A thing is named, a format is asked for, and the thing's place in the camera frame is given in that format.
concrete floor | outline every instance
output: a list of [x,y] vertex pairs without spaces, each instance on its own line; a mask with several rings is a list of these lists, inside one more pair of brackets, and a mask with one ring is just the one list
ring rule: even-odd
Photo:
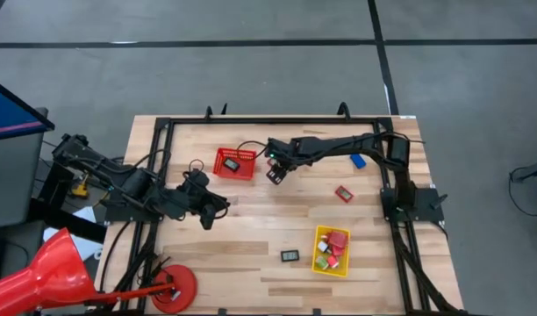
[[[384,38],[537,38],[537,0],[379,0]],[[7,0],[0,42],[373,38],[356,0]],[[417,115],[470,312],[537,315],[537,218],[507,195],[537,162],[537,46],[388,47],[401,114]],[[0,49],[0,83],[122,155],[136,114],[387,114],[369,47]],[[49,150],[43,151],[49,158]],[[537,183],[517,186],[537,212]]]

red plastic basket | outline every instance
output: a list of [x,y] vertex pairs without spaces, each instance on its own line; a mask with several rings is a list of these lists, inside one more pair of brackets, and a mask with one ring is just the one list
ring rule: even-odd
[[[214,175],[231,179],[251,180],[253,179],[254,161],[256,156],[257,153],[252,150],[240,149],[240,157],[238,157],[237,150],[233,148],[218,148],[216,162],[214,162]],[[237,162],[240,167],[233,172],[233,170],[224,166],[226,158],[231,158],[233,161]]]

monitor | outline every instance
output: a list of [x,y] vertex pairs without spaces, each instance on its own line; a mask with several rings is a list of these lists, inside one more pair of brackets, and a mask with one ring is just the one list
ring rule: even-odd
[[53,129],[52,122],[0,84],[0,140]]

blue block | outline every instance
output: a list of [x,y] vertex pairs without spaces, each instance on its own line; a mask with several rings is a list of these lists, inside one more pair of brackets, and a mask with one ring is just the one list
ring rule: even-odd
[[364,161],[364,159],[362,159],[362,156],[359,155],[359,154],[351,154],[350,155],[350,160],[353,161],[354,165],[358,169],[362,169],[362,168],[364,168],[364,166],[366,166],[366,162]]

wooden table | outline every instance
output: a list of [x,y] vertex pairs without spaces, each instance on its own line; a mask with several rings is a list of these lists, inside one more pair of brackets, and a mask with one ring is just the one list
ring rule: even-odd
[[[134,119],[126,163],[135,163],[149,152],[155,119]],[[415,118],[392,119],[396,132],[420,140]],[[220,307],[229,313],[301,314],[312,313],[313,308],[321,308],[323,314],[404,312],[390,227],[383,220],[379,198],[380,169],[369,158],[364,169],[357,169],[348,156],[325,158],[288,174],[278,186],[265,177],[269,170],[265,158],[258,159],[250,182],[211,173],[218,147],[237,147],[245,140],[334,138],[371,132],[368,125],[177,125],[167,186],[175,188],[181,183],[181,173],[198,158],[211,180],[208,190],[232,203],[227,217],[216,220],[211,231],[204,231],[192,216],[183,222],[166,219],[159,225],[156,253],[171,257],[167,265],[183,264],[197,275],[198,295],[185,313],[216,313]],[[432,182],[422,144],[412,143],[410,172],[418,186]],[[349,204],[334,194],[339,185],[355,195]],[[103,258],[122,225],[108,227]],[[351,231],[347,278],[311,272],[317,225]],[[131,224],[113,251],[104,282],[107,291],[125,273],[133,229]],[[415,229],[423,269],[447,301],[462,308],[446,237],[431,224],[416,223]],[[289,249],[299,250],[299,262],[280,261],[280,251]],[[419,307],[414,275],[408,271],[413,304]],[[151,300],[147,312],[159,312]]]

